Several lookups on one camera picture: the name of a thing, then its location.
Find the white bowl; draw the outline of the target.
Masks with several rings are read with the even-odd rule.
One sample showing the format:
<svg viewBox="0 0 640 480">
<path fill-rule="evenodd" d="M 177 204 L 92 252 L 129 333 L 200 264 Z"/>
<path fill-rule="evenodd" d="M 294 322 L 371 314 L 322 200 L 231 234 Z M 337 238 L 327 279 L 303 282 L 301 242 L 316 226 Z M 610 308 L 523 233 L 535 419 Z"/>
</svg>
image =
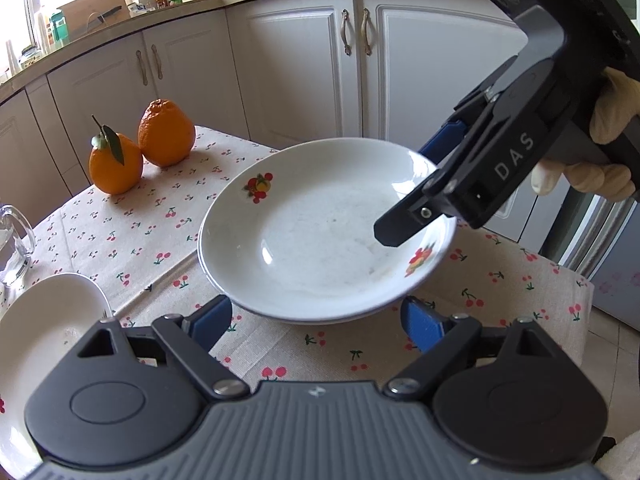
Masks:
<svg viewBox="0 0 640 480">
<path fill-rule="evenodd" d="M 77 273 L 25 290 L 1 319 L 1 467 L 21 479 L 40 464 L 24 419 L 28 398 L 78 339 L 111 313 L 99 286 Z"/>
</svg>

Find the large white fruit plate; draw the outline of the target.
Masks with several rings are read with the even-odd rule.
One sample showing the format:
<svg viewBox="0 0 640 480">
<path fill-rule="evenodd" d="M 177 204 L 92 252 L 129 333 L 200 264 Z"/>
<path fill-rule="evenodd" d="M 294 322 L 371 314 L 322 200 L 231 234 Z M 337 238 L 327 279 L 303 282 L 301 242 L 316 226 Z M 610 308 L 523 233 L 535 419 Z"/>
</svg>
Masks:
<svg viewBox="0 0 640 480">
<path fill-rule="evenodd" d="M 445 258 L 447 247 L 373 243 L 277 245 L 203 243 L 201 267 L 237 306 L 294 324 L 362 318 L 408 295 Z"/>
</svg>

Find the white kitchen cabinets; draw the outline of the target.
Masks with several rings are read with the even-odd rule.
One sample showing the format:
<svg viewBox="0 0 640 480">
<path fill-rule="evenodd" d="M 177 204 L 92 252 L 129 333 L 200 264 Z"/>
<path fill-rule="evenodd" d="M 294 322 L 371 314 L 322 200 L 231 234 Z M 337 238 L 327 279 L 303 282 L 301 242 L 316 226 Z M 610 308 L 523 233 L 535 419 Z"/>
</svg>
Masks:
<svg viewBox="0 0 640 480">
<path fill-rule="evenodd" d="M 524 34 L 488 0 L 202 0 L 97 30 L 1 87 L 1 198 L 39 221 L 89 183 L 94 122 L 149 102 L 286 146 L 365 136 L 417 150 Z"/>
</svg>

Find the orange with leaf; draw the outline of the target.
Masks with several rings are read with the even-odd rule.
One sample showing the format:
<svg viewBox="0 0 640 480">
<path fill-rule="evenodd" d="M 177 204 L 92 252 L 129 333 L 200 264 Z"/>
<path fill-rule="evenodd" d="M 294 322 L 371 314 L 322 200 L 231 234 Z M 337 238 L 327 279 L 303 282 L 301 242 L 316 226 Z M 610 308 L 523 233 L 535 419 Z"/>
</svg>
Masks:
<svg viewBox="0 0 640 480">
<path fill-rule="evenodd" d="M 91 139 L 88 169 L 92 183 L 108 195 L 124 194 L 142 177 L 143 157 L 140 148 L 108 125 L 93 117 L 99 133 Z"/>
</svg>

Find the bumpy orange tangerine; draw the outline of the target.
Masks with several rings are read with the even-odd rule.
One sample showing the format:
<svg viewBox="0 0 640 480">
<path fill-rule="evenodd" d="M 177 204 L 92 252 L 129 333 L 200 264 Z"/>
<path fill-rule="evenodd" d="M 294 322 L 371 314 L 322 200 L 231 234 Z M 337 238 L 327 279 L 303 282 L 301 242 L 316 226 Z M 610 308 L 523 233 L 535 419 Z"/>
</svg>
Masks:
<svg viewBox="0 0 640 480">
<path fill-rule="evenodd" d="M 194 123 L 176 103 L 157 99 L 149 104 L 138 127 L 138 145 L 148 162 L 174 166 L 188 157 L 194 143 Z"/>
</svg>

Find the glass water mug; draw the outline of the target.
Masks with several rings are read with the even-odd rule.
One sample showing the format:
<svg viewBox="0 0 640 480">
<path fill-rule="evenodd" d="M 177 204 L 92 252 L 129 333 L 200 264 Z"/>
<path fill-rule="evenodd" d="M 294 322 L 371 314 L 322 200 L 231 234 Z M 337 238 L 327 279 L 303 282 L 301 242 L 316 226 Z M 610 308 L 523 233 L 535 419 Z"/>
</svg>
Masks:
<svg viewBox="0 0 640 480">
<path fill-rule="evenodd" d="M 1 284 L 10 287 L 28 270 L 36 238 L 24 214 L 12 205 L 1 206 Z"/>
</svg>

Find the wooden cutting board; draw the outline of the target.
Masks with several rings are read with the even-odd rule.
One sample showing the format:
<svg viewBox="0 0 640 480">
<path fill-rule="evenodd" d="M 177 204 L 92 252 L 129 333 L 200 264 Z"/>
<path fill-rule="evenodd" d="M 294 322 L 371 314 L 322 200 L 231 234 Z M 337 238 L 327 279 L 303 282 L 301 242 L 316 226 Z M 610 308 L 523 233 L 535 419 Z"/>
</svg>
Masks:
<svg viewBox="0 0 640 480">
<path fill-rule="evenodd" d="M 60 10 L 72 41 L 130 19 L 125 0 L 74 0 Z"/>
</svg>

